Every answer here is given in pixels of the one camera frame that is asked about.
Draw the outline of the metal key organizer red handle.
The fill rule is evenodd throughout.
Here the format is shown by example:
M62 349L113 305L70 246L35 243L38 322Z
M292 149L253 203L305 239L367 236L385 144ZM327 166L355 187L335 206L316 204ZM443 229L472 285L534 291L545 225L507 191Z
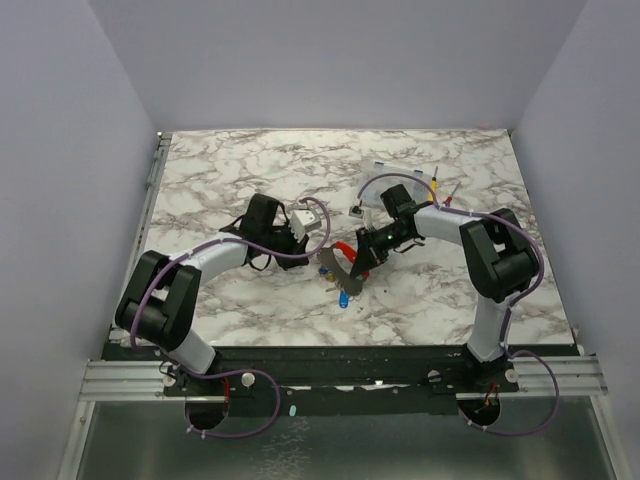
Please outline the metal key organizer red handle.
M365 282L370 277L370 272L366 271L357 277L350 276L350 269L344 268L336 256L336 251L353 265L356 260L357 251L343 241L337 241L329 247L323 247L317 253L317 259L322 267L334 276L334 282L347 295L357 297L362 293Z

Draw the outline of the blue key tag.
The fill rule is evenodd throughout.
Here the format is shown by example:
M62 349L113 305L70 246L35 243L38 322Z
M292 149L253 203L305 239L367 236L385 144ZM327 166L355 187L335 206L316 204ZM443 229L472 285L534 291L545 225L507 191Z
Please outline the blue key tag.
M339 295L339 306L342 309L346 309L349 306L350 297L347 292L341 291Z

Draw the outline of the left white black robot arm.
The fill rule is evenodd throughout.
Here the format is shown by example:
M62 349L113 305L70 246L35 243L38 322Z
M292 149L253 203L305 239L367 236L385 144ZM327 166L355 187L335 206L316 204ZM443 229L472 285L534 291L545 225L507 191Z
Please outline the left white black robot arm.
M145 252L116 308L115 324L131 341L148 341L186 367L186 382L195 392L214 392L221 380L213 364L216 351L192 328L199 289L260 255L284 270L308 264L308 230L321 220L313 210L293 210L276 225L283 211L280 201L255 194L243 215L204 244L171 256Z

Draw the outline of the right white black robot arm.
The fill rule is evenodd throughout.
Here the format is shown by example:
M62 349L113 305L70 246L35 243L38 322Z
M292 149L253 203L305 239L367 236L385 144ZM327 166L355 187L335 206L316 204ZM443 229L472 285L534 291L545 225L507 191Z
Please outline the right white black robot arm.
M513 308L544 277L539 246L507 208L484 213L453 209L436 200L418 204L402 184L380 198L393 222L356 231L357 250L349 276L363 277L385 263L391 250L409 241L435 238L460 246L478 303L466 343L473 358L460 365L459 378L467 389L483 390L496 376L491 362L507 355Z

